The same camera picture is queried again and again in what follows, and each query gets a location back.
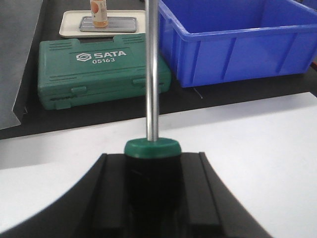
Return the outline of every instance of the gray panel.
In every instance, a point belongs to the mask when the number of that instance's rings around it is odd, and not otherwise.
[[[2,0],[0,8],[0,129],[19,125],[28,85],[36,76],[40,24],[46,0]]]

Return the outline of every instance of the black curved stand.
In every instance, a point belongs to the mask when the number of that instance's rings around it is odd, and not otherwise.
[[[103,154],[54,204],[1,238],[271,238],[204,153]]]

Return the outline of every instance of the blue plastic crate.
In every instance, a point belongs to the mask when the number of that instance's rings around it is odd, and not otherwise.
[[[302,4],[317,9],[317,0],[303,0]]]
[[[293,0],[161,0],[159,48],[182,87],[304,73],[317,12]]]

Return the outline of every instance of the silver shaft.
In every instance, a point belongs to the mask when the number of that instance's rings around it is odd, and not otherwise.
[[[147,57],[147,140],[159,138],[159,1],[146,0],[146,57]]]

